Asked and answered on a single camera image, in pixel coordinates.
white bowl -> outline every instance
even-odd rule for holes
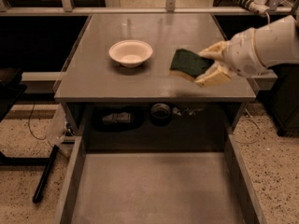
[[[151,46],[143,41],[124,40],[114,44],[110,57],[123,66],[134,68],[146,61],[152,54]]]

round black container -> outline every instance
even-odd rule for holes
[[[172,110],[169,105],[158,103],[153,105],[149,111],[150,121],[157,126],[164,126],[171,120]]]

black chair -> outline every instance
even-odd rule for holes
[[[20,69],[0,68],[0,122],[27,88],[25,85],[20,84],[21,73]],[[0,166],[45,166],[33,197],[33,203],[39,203],[43,198],[42,192],[47,184],[58,150],[57,146],[53,146],[48,158],[7,157],[0,151]]]

gray tabletop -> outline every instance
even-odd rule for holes
[[[111,60],[110,47],[138,39],[153,48],[151,58],[130,69]],[[198,52],[221,33],[208,14],[94,14],[62,79],[58,102],[248,102],[250,84],[235,77],[221,86],[199,88],[169,75],[177,49]]]

speckled floor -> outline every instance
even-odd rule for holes
[[[30,118],[32,105],[18,105],[0,123],[0,150],[7,156],[48,157],[51,147],[44,139],[51,127],[57,105],[36,105]],[[299,223],[299,133],[278,137],[277,127],[267,115],[263,105],[247,107],[254,124],[242,117],[235,129],[249,180],[266,223]],[[41,167],[1,167],[0,169],[0,222],[51,223],[64,181],[68,161],[58,155],[44,190],[43,201],[32,203]]]

